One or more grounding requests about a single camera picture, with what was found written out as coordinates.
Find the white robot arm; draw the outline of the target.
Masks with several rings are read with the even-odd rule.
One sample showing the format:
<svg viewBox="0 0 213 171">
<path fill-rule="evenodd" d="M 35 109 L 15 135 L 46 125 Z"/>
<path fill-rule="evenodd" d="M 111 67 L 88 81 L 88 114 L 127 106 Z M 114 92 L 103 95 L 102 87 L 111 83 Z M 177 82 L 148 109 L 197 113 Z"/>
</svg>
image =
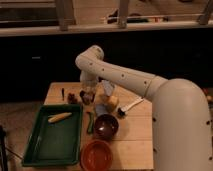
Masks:
<svg viewBox="0 0 213 171">
<path fill-rule="evenodd" d="M 213 171 L 211 114 L 202 89 L 103 60 L 101 47 L 80 53 L 81 81 L 109 80 L 152 103 L 154 171 Z"/>
</svg>

